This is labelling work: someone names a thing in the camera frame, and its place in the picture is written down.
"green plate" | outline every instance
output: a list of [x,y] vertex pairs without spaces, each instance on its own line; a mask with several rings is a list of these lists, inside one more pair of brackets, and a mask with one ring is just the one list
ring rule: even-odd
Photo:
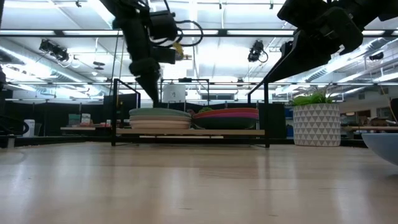
[[130,116],[142,116],[142,115],[156,115],[156,116],[186,116],[191,117],[191,114],[172,110],[172,109],[165,109],[165,108],[139,108],[133,109],[129,112]]
[[193,123],[203,129],[251,129],[256,126],[254,118],[197,118]]

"geometric patterned pot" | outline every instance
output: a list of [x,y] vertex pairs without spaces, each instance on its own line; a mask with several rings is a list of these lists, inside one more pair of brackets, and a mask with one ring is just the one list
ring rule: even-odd
[[320,103],[294,107],[294,144],[298,146],[340,146],[340,109]]

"stack of plates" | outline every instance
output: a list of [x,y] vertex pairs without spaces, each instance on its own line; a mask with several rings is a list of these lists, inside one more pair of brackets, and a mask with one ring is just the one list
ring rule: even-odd
[[259,110],[239,108],[198,113],[193,116],[193,123],[202,129],[251,129],[258,119]]
[[133,129],[189,129],[192,119],[186,112],[164,108],[133,109],[129,114]]

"ceiling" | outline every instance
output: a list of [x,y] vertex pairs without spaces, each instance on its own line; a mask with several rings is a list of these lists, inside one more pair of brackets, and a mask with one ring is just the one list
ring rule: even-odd
[[[204,29],[294,29],[277,18],[277,13],[284,1],[274,0],[274,7],[270,9],[269,1],[256,0],[169,0],[172,12],[176,13],[176,20],[194,20]],[[76,7],[75,1],[69,0],[6,0],[2,18],[2,29],[109,29],[113,20],[112,15],[103,7],[99,0],[80,1],[82,7]],[[163,0],[152,0],[150,6],[154,11],[166,10]],[[378,19],[367,26],[367,29],[396,29],[398,19],[381,22]],[[194,29],[190,25],[181,26],[184,29]],[[131,63],[126,53],[123,39],[117,38],[47,38],[52,42],[68,49],[71,58],[76,60],[56,65],[66,67],[66,72],[81,75],[83,78],[103,82],[107,78],[122,77],[122,80],[132,82],[134,78],[129,73]],[[260,66],[259,63],[249,63],[248,52],[256,39],[261,39],[267,46],[269,60]],[[7,40],[42,56],[39,50],[40,37],[12,37]],[[245,82],[259,82],[280,58],[279,47],[289,38],[246,38],[246,37],[207,37],[196,48],[197,76],[210,78],[213,82],[236,82],[237,78],[245,78]],[[373,39],[365,39],[364,45]],[[386,54],[395,58],[396,45],[391,45]],[[193,49],[184,49],[186,54],[193,54]],[[56,62],[49,55],[42,60]],[[103,62],[104,70],[94,70],[93,62]],[[364,60],[356,60],[334,72],[344,73],[346,76],[355,74],[369,66]],[[193,61],[181,61],[176,65],[162,65],[164,78],[182,78],[187,76],[187,70],[193,68]],[[297,78],[289,78],[285,82],[292,82]]]

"red plate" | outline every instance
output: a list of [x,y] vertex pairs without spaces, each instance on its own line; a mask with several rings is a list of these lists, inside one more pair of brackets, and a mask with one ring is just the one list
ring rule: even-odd
[[259,110],[254,108],[234,108],[234,109],[222,109],[222,110],[213,110],[206,111],[202,113],[198,113],[193,115],[193,118],[201,118],[202,116],[209,116],[215,114],[223,114],[223,113],[259,113]]

